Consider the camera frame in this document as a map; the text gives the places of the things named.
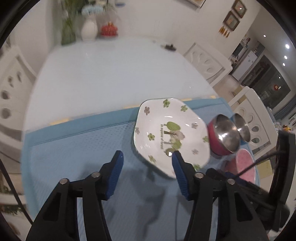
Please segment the pink cartoon bowl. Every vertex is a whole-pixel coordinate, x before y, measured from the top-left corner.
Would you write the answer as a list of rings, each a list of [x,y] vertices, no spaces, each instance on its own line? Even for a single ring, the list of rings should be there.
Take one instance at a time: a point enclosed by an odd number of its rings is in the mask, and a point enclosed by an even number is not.
[[[226,164],[225,172],[236,175],[253,163],[254,160],[250,152],[247,149],[239,149],[235,156]],[[242,174],[240,178],[254,184],[255,176],[255,167],[252,167],[246,173]]]

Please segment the blue steel bowl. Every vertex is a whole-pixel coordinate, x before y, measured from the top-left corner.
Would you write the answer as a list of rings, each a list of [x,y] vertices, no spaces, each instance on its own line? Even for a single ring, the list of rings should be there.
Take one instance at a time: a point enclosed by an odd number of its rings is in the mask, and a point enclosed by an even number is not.
[[[240,114],[235,113],[232,116],[231,120],[233,121],[233,123],[235,124],[239,132],[241,145],[244,145],[250,142],[251,140],[250,130],[245,119]]]

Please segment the red steel bowl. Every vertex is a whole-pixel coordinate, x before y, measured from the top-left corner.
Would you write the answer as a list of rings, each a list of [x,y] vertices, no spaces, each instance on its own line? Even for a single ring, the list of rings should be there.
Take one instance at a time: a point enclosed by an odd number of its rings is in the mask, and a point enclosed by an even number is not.
[[[240,134],[236,125],[223,114],[215,116],[207,125],[211,151],[218,156],[236,153],[240,148]]]

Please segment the larger white floral plate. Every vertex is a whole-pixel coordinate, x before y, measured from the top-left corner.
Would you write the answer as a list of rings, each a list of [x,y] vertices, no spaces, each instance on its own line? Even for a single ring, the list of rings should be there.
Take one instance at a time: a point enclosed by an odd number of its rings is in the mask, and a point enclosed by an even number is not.
[[[133,143],[143,158],[170,178],[176,176],[171,162],[174,151],[196,170],[211,157],[207,125],[176,98],[150,99],[140,105]]]

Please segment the light blue table mat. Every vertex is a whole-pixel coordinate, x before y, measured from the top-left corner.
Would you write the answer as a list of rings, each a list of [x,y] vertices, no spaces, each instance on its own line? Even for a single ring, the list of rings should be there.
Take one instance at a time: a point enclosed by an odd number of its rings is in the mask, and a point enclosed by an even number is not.
[[[139,109],[79,118],[24,135],[21,154],[23,189],[36,217],[60,180],[83,180],[121,151],[113,195],[103,212],[112,240],[183,240],[193,204],[169,177],[135,149]]]

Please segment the near right white chair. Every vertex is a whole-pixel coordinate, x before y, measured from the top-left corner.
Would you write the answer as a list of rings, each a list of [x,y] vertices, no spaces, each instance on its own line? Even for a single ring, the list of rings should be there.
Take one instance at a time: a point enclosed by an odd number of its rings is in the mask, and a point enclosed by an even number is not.
[[[244,87],[228,102],[228,105],[233,106],[243,97],[245,99],[233,112],[240,114],[247,122],[251,136],[248,145],[255,159],[258,159],[276,147],[278,132],[255,90]]]

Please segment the white chair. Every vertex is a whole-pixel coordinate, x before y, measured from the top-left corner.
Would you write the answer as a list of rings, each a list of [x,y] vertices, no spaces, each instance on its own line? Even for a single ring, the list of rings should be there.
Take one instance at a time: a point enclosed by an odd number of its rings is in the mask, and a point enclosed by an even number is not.
[[[214,87],[231,71],[231,61],[205,42],[194,42],[183,55],[197,71]]]
[[[248,145],[255,159],[258,159],[276,147],[278,132],[255,90],[244,87],[228,102],[228,105],[233,106],[243,97],[245,99],[233,112],[240,114],[247,122],[251,136]]]
[[[23,124],[36,73],[18,46],[1,56],[1,153],[19,161]]]

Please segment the far right white chair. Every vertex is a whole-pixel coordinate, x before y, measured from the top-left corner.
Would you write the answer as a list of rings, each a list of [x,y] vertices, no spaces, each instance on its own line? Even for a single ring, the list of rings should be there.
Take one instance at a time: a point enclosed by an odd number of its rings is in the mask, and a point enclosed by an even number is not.
[[[231,61],[205,42],[194,42],[183,55],[197,71],[214,87],[231,71]]]

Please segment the far left white chair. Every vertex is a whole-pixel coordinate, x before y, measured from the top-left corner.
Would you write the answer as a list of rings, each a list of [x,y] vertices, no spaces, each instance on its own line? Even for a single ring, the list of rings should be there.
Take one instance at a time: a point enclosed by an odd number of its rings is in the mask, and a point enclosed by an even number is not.
[[[1,56],[1,153],[19,161],[23,124],[36,73],[18,46]]]

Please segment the orange hanging ornaments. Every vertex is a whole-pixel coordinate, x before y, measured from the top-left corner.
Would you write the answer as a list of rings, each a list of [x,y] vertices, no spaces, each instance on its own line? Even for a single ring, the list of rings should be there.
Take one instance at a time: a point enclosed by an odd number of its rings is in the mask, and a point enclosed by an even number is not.
[[[228,28],[226,25],[223,25],[219,30],[219,35],[224,38],[228,38],[231,32],[232,31],[230,28]]]

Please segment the small black lid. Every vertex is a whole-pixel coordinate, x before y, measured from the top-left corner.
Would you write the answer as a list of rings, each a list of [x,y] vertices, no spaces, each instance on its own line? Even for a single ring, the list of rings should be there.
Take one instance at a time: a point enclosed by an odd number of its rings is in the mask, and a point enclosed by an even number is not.
[[[173,44],[165,44],[165,45],[162,45],[162,47],[168,51],[175,52],[177,50]]]

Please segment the small framed picture lower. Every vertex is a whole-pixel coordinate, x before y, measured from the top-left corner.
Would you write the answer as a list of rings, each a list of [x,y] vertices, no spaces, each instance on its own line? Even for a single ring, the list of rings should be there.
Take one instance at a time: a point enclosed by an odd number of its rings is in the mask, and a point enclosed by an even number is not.
[[[237,26],[240,23],[240,20],[234,15],[234,13],[232,13],[232,11],[230,11],[224,21],[223,21],[224,25],[229,28],[231,31],[234,31]]]

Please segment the white flower vase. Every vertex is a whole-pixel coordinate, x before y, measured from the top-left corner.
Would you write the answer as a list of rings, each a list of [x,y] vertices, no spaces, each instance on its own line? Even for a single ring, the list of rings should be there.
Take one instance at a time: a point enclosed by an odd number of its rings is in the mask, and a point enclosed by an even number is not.
[[[85,18],[82,29],[81,38],[83,41],[94,41],[98,34],[98,27],[95,15],[89,15]]]

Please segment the red lidded cup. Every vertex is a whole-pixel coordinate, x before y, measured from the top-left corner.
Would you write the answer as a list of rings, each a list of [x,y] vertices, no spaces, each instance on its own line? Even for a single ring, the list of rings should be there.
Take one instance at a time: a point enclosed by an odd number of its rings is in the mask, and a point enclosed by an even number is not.
[[[118,35],[118,28],[112,22],[108,22],[101,27],[100,35],[104,37],[116,37]]]

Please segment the glass vase with greenery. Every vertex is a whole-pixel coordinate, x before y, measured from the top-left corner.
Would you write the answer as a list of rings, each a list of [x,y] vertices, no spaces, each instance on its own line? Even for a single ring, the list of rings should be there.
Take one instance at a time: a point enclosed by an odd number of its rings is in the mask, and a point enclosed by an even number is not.
[[[76,41],[74,21],[81,1],[65,0],[61,1],[62,9],[62,31],[61,45],[68,45]]]

